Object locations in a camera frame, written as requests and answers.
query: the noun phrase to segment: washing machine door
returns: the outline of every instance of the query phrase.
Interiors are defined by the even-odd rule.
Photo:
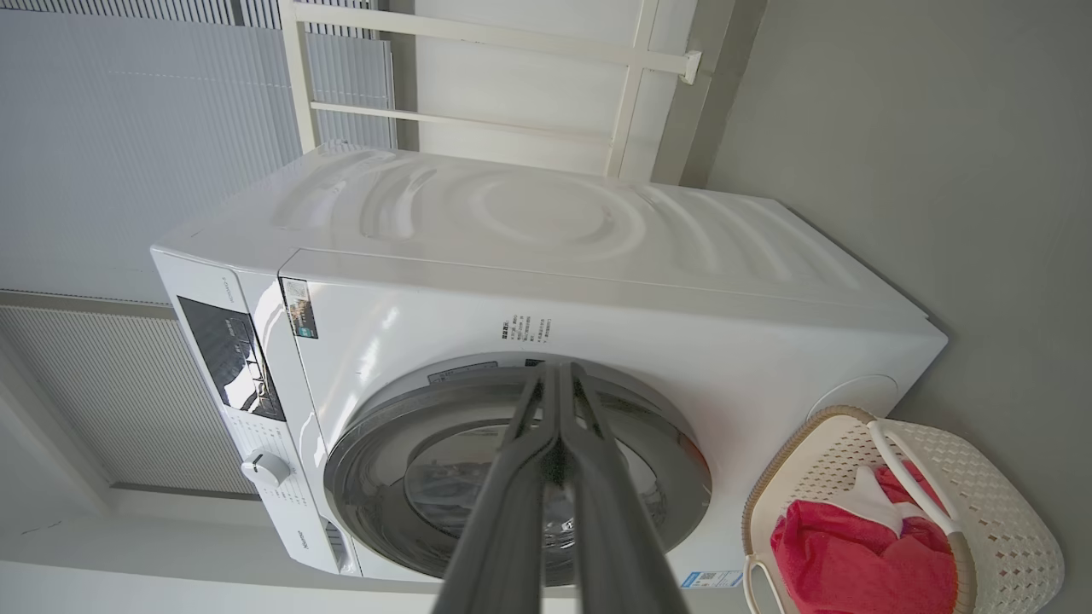
[[[324,486],[343,526],[377,553],[443,577],[490,463],[543,354],[447,361],[410,374],[364,406],[331,450]],[[697,527],[711,479],[681,414],[620,371],[577,361],[595,379],[610,428],[664,551]],[[574,581],[579,539],[572,501],[547,485],[543,560],[546,586]]]

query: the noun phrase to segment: white plastic basket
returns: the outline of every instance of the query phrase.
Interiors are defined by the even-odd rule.
[[[936,491],[946,515],[901,459]],[[763,570],[782,614],[798,614],[770,546],[793,500],[824,501],[853,487],[856,468],[886,463],[948,535],[959,594],[953,614],[1030,614],[1061,588],[1065,563],[1054,535],[1026,500],[974,446],[927,426],[876,418],[856,408],[828,408],[778,452],[744,510],[744,591],[752,614],[751,571]]]

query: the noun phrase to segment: white front-loading washing machine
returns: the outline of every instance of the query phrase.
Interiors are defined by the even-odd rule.
[[[575,361],[680,585],[731,585],[809,412],[886,415],[946,343],[771,200],[348,145],[153,257],[288,554],[366,578],[442,577],[527,370]],[[580,528],[545,500],[571,583]]]

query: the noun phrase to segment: floor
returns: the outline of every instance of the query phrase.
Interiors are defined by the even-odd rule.
[[[894,417],[975,444],[1092,602],[1092,4],[769,0],[709,188],[770,197],[951,339]]]

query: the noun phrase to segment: laundry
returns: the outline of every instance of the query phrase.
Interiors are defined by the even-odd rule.
[[[951,614],[956,560],[943,532],[912,501],[890,469],[862,467],[852,491],[788,506],[770,544],[802,614]]]

